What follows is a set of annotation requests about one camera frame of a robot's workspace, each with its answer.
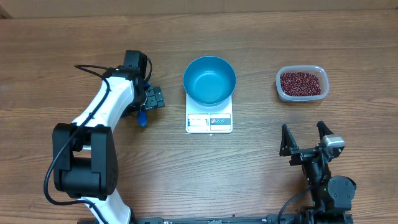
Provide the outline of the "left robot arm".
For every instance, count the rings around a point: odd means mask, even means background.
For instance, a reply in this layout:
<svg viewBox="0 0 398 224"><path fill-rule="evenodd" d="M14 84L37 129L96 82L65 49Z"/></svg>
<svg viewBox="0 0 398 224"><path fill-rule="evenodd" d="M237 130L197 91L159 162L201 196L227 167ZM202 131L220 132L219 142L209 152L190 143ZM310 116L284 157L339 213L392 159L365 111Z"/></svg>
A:
<svg viewBox="0 0 398 224"><path fill-rule="evenodd" d="M160 87L149 83L152 62L144 53L127 50L122 65L102 69L101 88L86 110L53 129L53 161L44 195L58 206L86 205L95 223L135 223L132 209L116 189L119 166L113 132L129 115L146 126L147 111L165 103Z"/></svg>

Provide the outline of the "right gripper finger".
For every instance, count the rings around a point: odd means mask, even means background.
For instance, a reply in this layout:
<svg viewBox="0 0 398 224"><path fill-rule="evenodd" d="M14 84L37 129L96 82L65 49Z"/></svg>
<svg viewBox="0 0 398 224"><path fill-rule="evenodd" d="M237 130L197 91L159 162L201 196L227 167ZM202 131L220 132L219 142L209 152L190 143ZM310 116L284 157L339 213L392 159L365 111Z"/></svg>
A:
<svg viewBox="0 0 398 224"><path fill-rule="evenodd" d="M293 151L299 149L290 129L286 124L281 128L282 139L280 144L279 156L291 156Z"/></svg>
<svg viewBox="0 0 398 224"><path fill-rule="evenodd" d="M317 123L317 128L320 140L322 140L324 136L333 135L333 132L327 127L327 125L323 121L319 121Z"/></svg>

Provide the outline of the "blue plastic measuring scoop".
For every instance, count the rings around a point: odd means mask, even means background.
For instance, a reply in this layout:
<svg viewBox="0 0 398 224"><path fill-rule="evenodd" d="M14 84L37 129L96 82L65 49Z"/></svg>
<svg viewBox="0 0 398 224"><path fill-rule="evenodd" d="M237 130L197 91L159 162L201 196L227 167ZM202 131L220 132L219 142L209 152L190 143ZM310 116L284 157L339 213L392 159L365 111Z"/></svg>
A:
<svg viewBox="0 0 398 224"><path fill-rule="evenodd" d="M147 91L150 88L150 84L146 83L144 85L144 90ZM147 114L144 106L141 106L140 111L137 115L137 122L141 127L146 127L147 125Z"/></svg>

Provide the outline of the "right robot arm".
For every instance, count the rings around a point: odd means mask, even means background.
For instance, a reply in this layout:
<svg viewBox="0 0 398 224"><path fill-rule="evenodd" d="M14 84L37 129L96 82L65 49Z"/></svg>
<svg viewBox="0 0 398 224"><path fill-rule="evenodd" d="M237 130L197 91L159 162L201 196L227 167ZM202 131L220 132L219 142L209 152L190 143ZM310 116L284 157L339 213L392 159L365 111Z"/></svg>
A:
<svg viewBox="0 0 398 224"><path fill-rule="evenodd" d="M352 208L356 183L349 177L332 176L328 163L345 148L344 139L334 134L323 121L317 123L320 142L312 148L300 149L288 126L281 127L279 155L290 157L291 166L301 166L308 188L290 198L280 209L277 223L353 223L346 212ZM294 200L310 193L312 206L301 208L295 215L284 215Z"/></svg>

